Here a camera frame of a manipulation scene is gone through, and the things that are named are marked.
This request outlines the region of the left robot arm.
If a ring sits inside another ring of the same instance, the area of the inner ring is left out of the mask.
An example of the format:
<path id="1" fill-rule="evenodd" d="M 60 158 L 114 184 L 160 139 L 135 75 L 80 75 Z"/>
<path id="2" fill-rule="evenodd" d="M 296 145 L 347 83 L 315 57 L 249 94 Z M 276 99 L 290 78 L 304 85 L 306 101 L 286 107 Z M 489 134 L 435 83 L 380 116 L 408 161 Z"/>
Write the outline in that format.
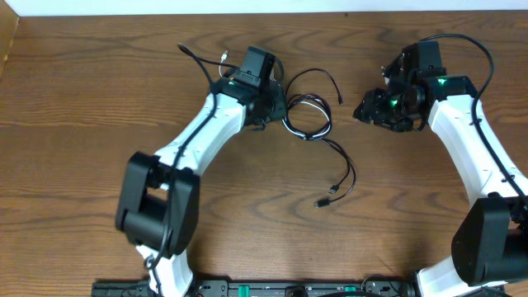
<path id="1" fill-rule="evenodd" d="M 285 91 L 276 56 L 247 48 L 241 66 L 229 65 L 209 88 L 196 117 L 169 144 L 133 154 L 125 169 L 115 215 L 121 231 L 144 259 L 151 296 L 183 296 L 193 273 L 186 249 L 199 218 L 200 179 L 216 154 L 246 126 L 264 130 L 285 116 Z"/>

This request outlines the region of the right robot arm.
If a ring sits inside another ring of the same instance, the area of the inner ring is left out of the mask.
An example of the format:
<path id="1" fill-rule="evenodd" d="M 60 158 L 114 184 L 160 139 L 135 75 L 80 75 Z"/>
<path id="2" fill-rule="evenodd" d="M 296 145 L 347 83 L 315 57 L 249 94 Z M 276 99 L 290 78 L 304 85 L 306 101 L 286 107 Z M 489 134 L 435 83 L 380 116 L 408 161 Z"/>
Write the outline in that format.
<path id="1" fill-rule="evenodd" d="M 386 87 L 368 91 L 355 119 L 393 132 L 439 137 L 464 183 L 469 213 L 450 255 L 421 269 L 403 289 L 417 296 L 500 296 L 499 286 L 527 278 L 527 178 L 489 125 L 477 89 L 450 76 L 435 36 L 402 49 L 382 75 Z"/>

